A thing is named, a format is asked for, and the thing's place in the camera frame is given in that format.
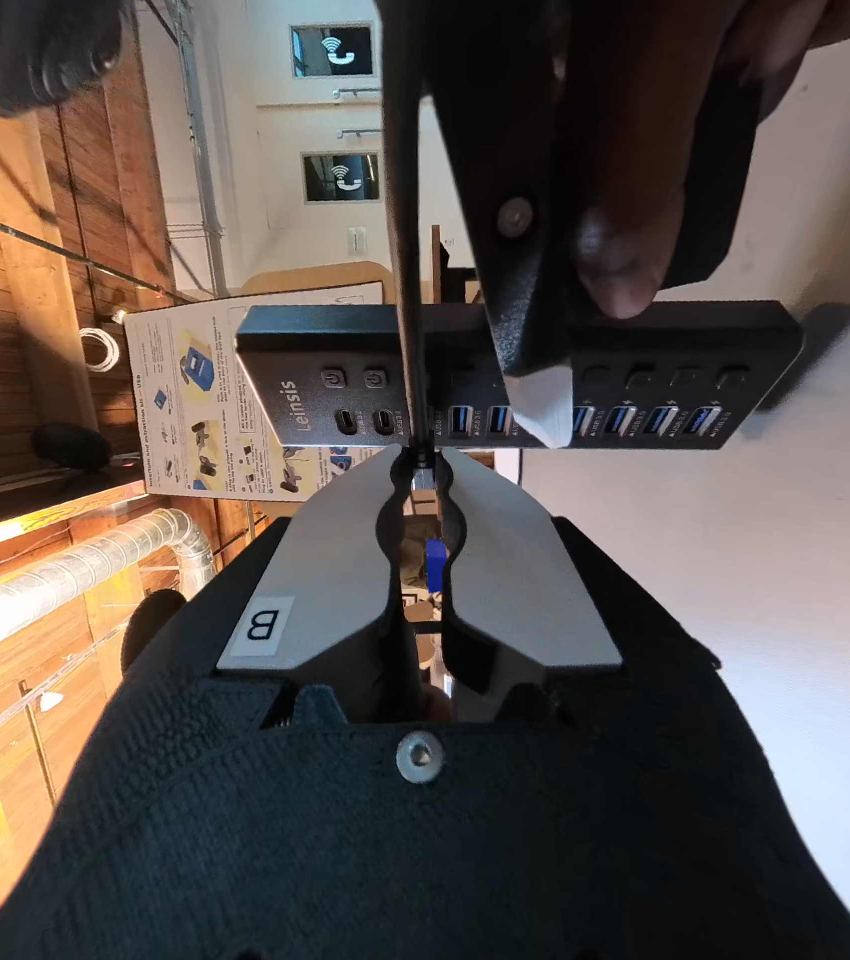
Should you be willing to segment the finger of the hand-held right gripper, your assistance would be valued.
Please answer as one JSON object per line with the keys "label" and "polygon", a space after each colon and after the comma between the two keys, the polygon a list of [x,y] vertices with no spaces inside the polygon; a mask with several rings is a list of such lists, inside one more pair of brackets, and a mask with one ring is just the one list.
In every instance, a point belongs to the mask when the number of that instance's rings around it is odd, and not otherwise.
{"label": "finger of the hand-held right gripper", "polygon": [[573,438],[574,373],[569,351],[520,362],[502,353],[503,384],[514,422],[549,450]]}

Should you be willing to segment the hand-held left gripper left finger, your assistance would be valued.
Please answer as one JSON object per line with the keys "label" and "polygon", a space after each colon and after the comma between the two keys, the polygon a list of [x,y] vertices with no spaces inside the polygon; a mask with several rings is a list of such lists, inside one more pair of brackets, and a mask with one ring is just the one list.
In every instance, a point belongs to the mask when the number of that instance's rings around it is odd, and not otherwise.
{"label": "hand-held left gripper left finger", "polygon": [[290,520],[216,667],[326,685],[347,714],[406,712],[406,449],[383,448]]}

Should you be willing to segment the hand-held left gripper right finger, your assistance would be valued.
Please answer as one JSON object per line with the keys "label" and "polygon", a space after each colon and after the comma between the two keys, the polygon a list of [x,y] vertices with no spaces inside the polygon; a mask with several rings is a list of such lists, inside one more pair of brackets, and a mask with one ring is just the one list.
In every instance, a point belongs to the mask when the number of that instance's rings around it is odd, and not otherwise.
{"label": "hand-held left gripper right finger", "polygon": [[436,458],[435,481],[450,554],[442,656],[453,696],[619,671],[623,657],[551,514],[453,448]]}

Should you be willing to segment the black usb hub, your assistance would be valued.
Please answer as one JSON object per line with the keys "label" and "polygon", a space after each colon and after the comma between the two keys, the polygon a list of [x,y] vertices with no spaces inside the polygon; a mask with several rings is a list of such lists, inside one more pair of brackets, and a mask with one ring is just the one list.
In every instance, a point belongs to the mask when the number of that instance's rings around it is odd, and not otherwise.
{"label": "black usb hub", "polygon": [[[506,397],[480,304],[424,304],[438,448],[535,450]],[[801,352],[775,301],[657,302],[571,328],[571,450],[719,450]],[[286,447],[408,446],[392,305],[251,307],[235,336],[245,379]]]}

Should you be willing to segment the person's right hand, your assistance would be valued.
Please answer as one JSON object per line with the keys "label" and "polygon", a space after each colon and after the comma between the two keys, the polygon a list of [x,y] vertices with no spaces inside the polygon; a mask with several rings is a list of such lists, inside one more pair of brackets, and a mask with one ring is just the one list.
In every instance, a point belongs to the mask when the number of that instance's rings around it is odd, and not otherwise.
{"label": "person's right hand", "polygon": [[682,222],[697,116],[715,76],[773,112],[811,49],[850,40],[850,2],[573,2],[564,105],[577,154],[572,260],[607,316],[661,290]]}

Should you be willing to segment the printed instruction poster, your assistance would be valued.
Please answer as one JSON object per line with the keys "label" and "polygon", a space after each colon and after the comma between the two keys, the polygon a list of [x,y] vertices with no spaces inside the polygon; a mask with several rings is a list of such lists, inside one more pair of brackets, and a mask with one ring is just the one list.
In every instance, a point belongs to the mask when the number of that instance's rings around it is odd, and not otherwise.
{"label": "printed instruction poster", "polygon": [[146,489],[155,495],[299,503],[371,456],[279,441],[239,367],[253,306],[382,305],[383,282],[269,292],[159,308],[124,322]]}

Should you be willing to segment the black floor lamp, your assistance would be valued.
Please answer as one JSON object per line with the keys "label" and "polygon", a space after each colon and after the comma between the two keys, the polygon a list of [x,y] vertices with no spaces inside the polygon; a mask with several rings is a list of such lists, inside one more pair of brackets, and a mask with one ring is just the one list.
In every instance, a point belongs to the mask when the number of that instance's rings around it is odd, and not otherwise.
{"label": "black floor lamp", "polygon": [[112,448],[107,439],[86,426],[50,422],[37,426],[30,434],[35,456],[60,469],[96,474],[112,461]]}

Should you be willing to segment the dark fuzzy object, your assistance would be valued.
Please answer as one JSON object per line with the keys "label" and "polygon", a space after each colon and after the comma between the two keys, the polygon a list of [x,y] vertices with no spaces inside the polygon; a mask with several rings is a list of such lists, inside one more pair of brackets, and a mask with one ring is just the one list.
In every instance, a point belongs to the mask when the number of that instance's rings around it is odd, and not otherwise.
{"label": "dark fuzzy object", "polygon": [[124,1],[0,1],[0,117],[56,106],[98,84],[120,58]]}

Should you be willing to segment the silver air duct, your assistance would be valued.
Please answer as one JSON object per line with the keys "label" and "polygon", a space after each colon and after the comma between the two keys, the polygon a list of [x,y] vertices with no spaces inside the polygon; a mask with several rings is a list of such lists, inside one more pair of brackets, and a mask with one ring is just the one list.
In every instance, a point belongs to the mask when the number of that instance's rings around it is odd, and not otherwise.
{"label": "silver air duct", "polygon": [[156,509],[0,583],[0,642],[165,548],[176,557],[186,599],[214,579],[213,552],[204,532],[181,510]]}

